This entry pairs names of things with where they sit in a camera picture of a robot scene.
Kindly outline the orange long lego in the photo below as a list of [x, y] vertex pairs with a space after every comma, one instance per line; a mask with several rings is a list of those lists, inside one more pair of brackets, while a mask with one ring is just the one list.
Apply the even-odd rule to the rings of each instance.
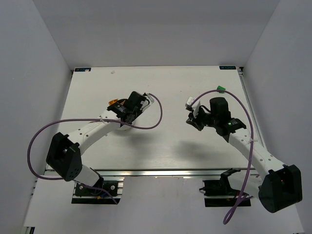
[[109, 101], [109, 105], [113, 105], [114, 103], [116, 103], [118, 101], [118, 99], [113, 99], [111, 101]]

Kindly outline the green lego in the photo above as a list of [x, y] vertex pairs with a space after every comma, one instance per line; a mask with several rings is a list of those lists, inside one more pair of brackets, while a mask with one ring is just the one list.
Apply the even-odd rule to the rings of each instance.
[[217, 86], [216, 88], [218, 90], [219, 93], [223, 94], [226, 91], [226, 88], [222, 87], [222, 86]]

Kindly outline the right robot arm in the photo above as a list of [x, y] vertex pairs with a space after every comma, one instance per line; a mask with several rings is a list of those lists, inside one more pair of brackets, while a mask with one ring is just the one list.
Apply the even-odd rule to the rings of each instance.
[[190, 111], [187, 123], [201, 131], [212, 127], [227, 143], [235, 147], [246, 159], [258, 177], [249, 176], [244, 182], [245, 172], [229, 169], [220, 175], [219, 180], [204, 181], [202, 190], [206, 196], [235, 195], [244, 187], [243, 195], [260, 200], [270, 213], [278, 212], [302, 200], [301, 172], [295, 165], [286, 165], [275, 158], [261, 144], [251, 139], [251, 133], [239, 119], [233, 118], [228, 103], [223, 97], [210, 99], [210, 111], [200, 101], [189, 97], [186, 109]]

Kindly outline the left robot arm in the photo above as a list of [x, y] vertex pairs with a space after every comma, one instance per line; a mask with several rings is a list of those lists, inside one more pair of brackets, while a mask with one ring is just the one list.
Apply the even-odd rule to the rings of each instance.
[[47, 164], [65, 181], [74, 180], [87, 186], [100, 187], [100, 175], [83, 165], [81, 156], [102, 137], [117, 129], [124, 129], [126, 125], [123, 122], [132, 124], [153, 103], [150, 95], [133, 91], [128, 98], [111, 102], [96, 120], [71, 133], [55, 134], [46, 158]]

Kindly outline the right blue label sticker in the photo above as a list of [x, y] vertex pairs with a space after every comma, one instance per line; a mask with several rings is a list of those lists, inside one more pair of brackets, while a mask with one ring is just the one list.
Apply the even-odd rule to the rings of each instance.
[[220, 70], [236, 70], [235, 66], [223, 65], [219, 66]]

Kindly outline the blue label sticker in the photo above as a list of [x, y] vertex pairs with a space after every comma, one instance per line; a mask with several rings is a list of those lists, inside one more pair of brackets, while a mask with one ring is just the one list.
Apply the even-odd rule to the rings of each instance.
[[90, 72], [91, 67], [75, 68], [74, 72]]
[[236, 70], [235, 66], [223, 65], [219, 66], [220, 70]]

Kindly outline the left blue label sticker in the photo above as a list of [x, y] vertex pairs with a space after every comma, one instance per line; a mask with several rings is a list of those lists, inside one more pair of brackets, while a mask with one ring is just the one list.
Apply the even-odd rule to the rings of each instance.
[[90, 72], [91, 67], [75, 68], [74, 72]]

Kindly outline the aluminium table rail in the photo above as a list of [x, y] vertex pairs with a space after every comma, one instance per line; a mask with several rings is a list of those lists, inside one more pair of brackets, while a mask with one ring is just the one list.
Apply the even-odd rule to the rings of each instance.
[[190, 177], [190, 176], [218, 176], [223, 172], [230, 170], [230, 168], [214, 168], [214, 169], [190, 169], [190, 170], [179, 170], [179, 169], [165, 169], [165, 170], [93, 170], [94, 174], [102, 177], [168, 177], [168, 176], [179, 176], [179, 177]]

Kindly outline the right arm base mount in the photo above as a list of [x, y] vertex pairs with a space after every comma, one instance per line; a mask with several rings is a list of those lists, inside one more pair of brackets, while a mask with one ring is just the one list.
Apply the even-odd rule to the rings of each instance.
[[201, 170], [203, 186], [199, 192], [204, 195], [206, 207], [231, 207], [238, 201], [240, 190], [230, 185], [229, 177], [243, 173], [239, 168], [221, 168]]

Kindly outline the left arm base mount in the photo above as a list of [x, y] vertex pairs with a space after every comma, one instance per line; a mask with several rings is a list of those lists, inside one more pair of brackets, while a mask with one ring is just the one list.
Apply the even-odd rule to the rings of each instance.
[[121, 200], [123, 191], [123, 177], [107, 177], [103, 178], [100, 185], [101, 189], [106, 190], [114, 200], [99, 189], [90, 189], [84, 187], [81, 183], [75, 183], [72, 204], [88, 204], [88, 205], [117, 205]]

